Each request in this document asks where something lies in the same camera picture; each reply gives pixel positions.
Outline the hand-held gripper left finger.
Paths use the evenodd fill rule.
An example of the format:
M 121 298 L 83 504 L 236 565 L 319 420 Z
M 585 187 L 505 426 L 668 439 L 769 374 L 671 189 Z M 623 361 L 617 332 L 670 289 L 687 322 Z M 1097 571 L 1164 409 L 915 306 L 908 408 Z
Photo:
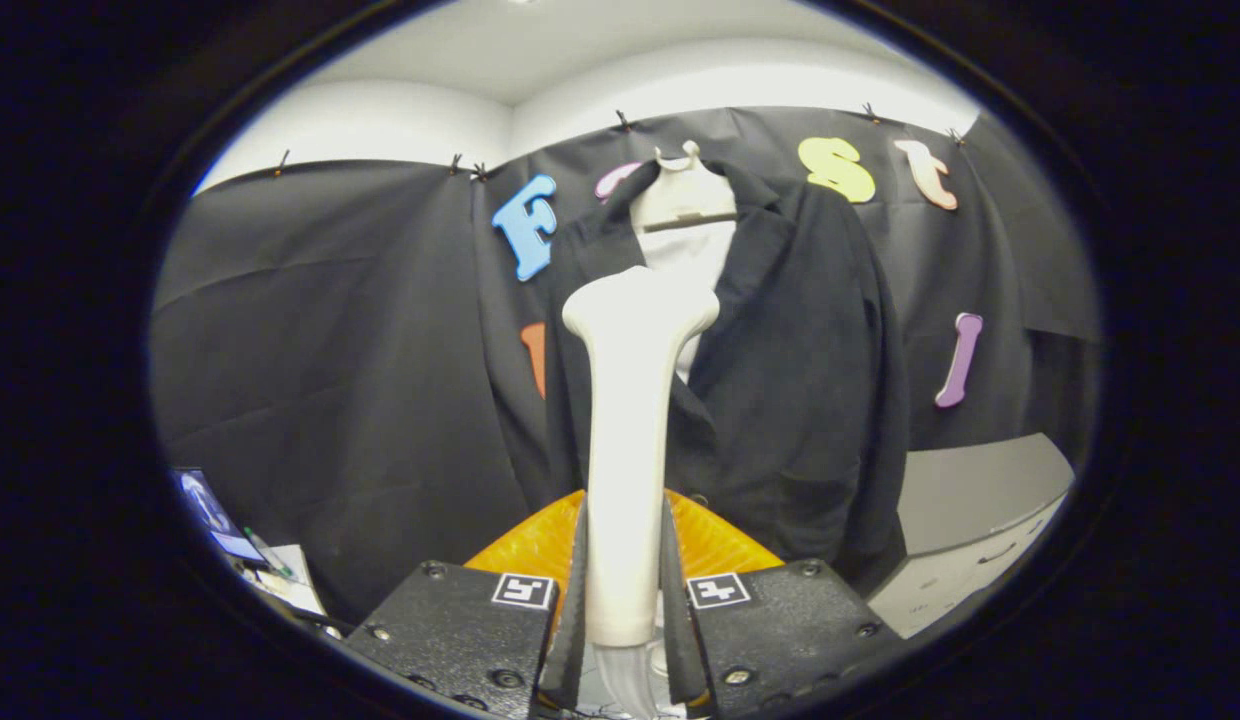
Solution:
M 573 711 L 584 659 L 584 493 L 463 564 L 422 563 L 345 644 L 414 691 L 500 719 Z

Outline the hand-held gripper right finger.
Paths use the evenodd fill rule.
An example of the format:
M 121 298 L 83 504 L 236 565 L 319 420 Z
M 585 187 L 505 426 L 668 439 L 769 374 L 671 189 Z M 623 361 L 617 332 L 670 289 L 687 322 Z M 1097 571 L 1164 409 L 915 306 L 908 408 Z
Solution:
M 785 563 L 699 503 L 663 503 L 663 644 L 689 719 L 777 719 L 854 691 L 900 656 L 825 561 Z

